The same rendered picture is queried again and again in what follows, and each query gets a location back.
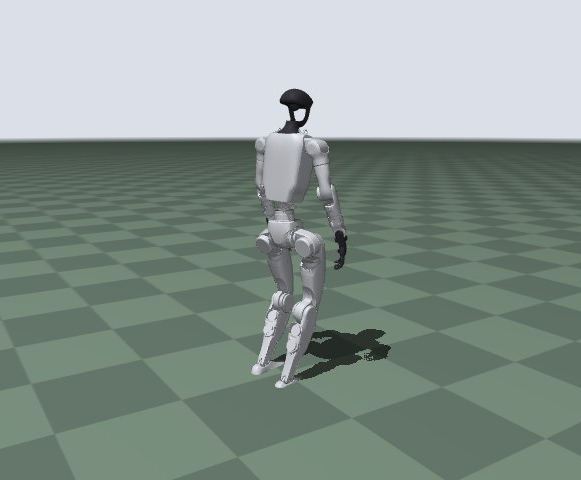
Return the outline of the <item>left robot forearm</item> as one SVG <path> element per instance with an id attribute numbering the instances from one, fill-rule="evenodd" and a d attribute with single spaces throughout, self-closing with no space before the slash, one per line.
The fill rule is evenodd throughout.
<path id="1" fill-rule="evenodd" d="M 276 208 L 274 206 L 275 205 L 274 200 L 266 199 L 265 193 L 260 191 L 258 188 L 257 188 L 257 194 L 258 194 L 259 200 L 261 201 L 264 214 L 267 217 L 268 221 L 274 220 L 275 219 L 274 218 L 274 214 L 275 214 L 274 211 L 276 210 Z"/>

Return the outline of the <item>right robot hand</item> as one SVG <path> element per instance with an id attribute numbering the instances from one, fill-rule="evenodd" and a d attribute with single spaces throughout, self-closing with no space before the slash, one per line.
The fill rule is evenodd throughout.
<path id="1" fill-rule="evenodd" d="M 345 236 L 344 238 L 344 234 L 342 231 L 336 231 L 335 232 L 335 242 L 339 244 L 339 249 L 338 249 L 338 253 L 340 253 L 340 259 L 335 261 L 334 263 L 338 263 L 336 265 L 334 265 L 334 269 L 340 269 L 341 267 L 343 267 L 344 264 L 344 257 L 346 255 L 346 240 L 347 240 L 347 236 Z"/>

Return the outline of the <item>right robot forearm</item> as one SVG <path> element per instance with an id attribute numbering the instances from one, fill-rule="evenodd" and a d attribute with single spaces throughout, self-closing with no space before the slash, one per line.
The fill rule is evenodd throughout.
<path id="1" fill-rule="evenodd" d="M 327 213 L 327 217 L 329 220 L 329 224 L 333 230 L 333 237 L 335 238 L 336 231 L 342 231 L 344 234 L 344 238 L 346 236 L 346 227 L 343 225 L 343 217 L 340 211 L 340 204 L 336 192 L 336 188 L 333 184 L 331 184 L 331 191 L 333 199 L 328 200 L 323 206 Z M 336 238 L 335 238 L 336 239 Z"/>

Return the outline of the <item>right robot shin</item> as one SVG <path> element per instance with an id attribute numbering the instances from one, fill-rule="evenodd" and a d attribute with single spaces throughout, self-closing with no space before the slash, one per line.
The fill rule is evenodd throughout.
<path id="1" fill-rule="evenodd" d="M 286 377 L 285 383 L 287 384 L 293 381 L 293 377 L 298 368 L 301 357 L 306 352 L 310 343 L 316 326 L 316 320 L 317 310 L 314 306 L 309 305 L 303 312 L 301 323 L 291 323 L 288 333 L 288 342 L 286 345 L 286 360 L 281 375 L 281 381 L 284 377 Z"/>

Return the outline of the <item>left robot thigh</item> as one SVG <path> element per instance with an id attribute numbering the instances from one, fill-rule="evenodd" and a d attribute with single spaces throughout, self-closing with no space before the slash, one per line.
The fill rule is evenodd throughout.
<path id="1" fill-rule="evenodd" d="M 274 308 L 285 312 L 294 305 L 291 255 L 289 248 L 271 245 L 267 229 L 256 239 L 256 245 L 260 251 L 267 253 L 267 262 L 278 287 L 273 299 Z"/>

